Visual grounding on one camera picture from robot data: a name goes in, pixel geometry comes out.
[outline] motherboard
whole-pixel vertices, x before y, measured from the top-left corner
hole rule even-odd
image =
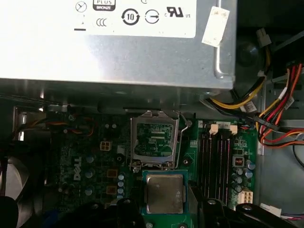
[[[69,114],[50,116],[85,128]],[[188,211],[188,181],[232,209],[253,200],[257,137],[241,122],[186,120],[163,112],[86,118],[95,126],[89,135],[52,135],[54,156],[47,168],[62,213],[87,202],[107,208],[132,198],[152,227],[191,228],[196,221]]]

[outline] power connector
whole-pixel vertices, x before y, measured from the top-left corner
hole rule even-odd
[[[265,47],[269,44],[271,44],[271,39],[268,34],[266,34],[266,31],[264,28],[259,29],[256,31],[257,40],[260,45],[260,47]]]
[[[241,203],[253,203],[253,192],[250,191],[249,189],[243,189],[239,194],[238,194],[238,204]]]

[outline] white connector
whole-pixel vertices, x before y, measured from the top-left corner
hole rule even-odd
[[[210,134],[216,134],[219,132],[219,126],[215,123],[211,124],[211,128],[209,130]]]
[[[238,133],[238,126],[237,125],[230,125],[230,131],[233,135]]]
[[[243,189],[239,194],[238,194],[238,204],[241,203],[253,203],[253,192],[250,191],[249,189]]]
[[[261,203],[260,207],[263,208],[264,210],[269,211],[270,213],[274,214],[275,216],[280,217],[281,213],[282,213],[282,209],[273,207],[273,206],[269,206],[267,204]]]
[[[271,39],[269,35],[266,34],[264,28],[261,28],[258,31],[256,31],[256,35],[257,35],[258,43],[261,48],[271,44]]]

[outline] gray metal panel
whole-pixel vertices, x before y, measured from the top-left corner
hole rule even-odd
[[[212,6],[230,10],[220,48],[201,39]],[[237,1],[197,2],[195,38],[81,36],[67,3],[6,1],[0,16],[1,78],[231,89]]]

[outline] green circuit board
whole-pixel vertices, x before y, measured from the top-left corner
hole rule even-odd
[[[173,125],[171,124],[137,124],[138,144],[135,153],[151,157],[168,157],[172,154]]]
[[[71,123],[65,113],[52,113],[50,116]],[[99,114],[89,117],[96,124],[94,133],[89,137],[74,133],[52,135],[52,150],[56,151],[54,158],[58,161],[49,165],[49,169],[53,171],[60,192],[56,209],[69,212],[91,201],[109,207],[121,197],[134,197],[140,202],[140,206],[144,207],[142,172],[133,173],[129,167],[131,116]],[[197,181],[198,138],[204,120],[191,121],[192,126],[177,143],[177,150],[180,143],[181,149],[179,165],[175,171],[186,175],[184,179]],[[185,124],[180,120],[179,131],[184,127]],[[168,156],[168,153],[171,153],[168,145],[172,140],[172,129],[170,124],[138,124],[138,150],[135,148],[135,153],[145,156]],[[233,148],[242,149],[242,156],[248,156],[255,162],[255,130],[241,130],[236,140],[239,143],[235,143]],[[254,189],[254,177],[251,182],[245,184]],[[231,191],[231,208],[237,203],[236,196],[237,194]],[[148,214],[143,210],[142,215],[146,222],[154,224],[154,228],[177,228],[181,223],[186,223],[191,228],[196,224],[195,218],[192,218],[186,209],[182,214],[171,215]]]

